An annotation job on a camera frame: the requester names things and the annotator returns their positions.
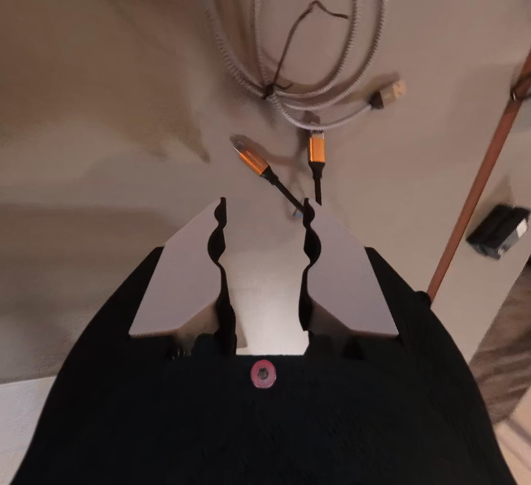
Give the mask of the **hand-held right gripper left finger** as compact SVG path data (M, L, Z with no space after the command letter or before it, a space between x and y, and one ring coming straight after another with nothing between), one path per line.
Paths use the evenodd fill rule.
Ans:
M226 224L227 203L221 197L166 241L129 336L169 336L190 350L200 335L209 334L222 354L236 353L236 315L220 262Z

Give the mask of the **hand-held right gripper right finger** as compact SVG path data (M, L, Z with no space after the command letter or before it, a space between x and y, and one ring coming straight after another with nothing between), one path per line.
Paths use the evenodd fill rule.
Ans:
M298 316L309 344L341 351L357 338L391 341L399 331L363 244L314 199L304 203Z

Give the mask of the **small black box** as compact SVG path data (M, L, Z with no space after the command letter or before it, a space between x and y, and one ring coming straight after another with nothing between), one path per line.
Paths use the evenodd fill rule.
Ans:
M497 204L466 238L480 255L500 260L529 229L530 209Z

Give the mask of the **black twist tie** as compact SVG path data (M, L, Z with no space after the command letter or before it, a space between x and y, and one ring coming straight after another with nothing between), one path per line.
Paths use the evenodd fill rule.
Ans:
M288 89L292 83L288 84L287 86L282 86L280 83L278 83L278 80L280 78L280 73L282 71L282 67L285 63L288 51L290 49L291 43L293 41L294 35L296 33L296 30L299 28L300 24L315 10L319 9L326 15L334 18L339 18L343 20L349 20L349 15L339 12L334 12L329 10L320 0L312 0L308 6L303 10L303 12L296 18L295 22L292 24L285 44L282 49L281 57L277 63L277 67L275 69L275 74L273 77L273 80L270 82L267 82L262 87L262 99L267 100L269 97L271 97L276 90L286 90Z

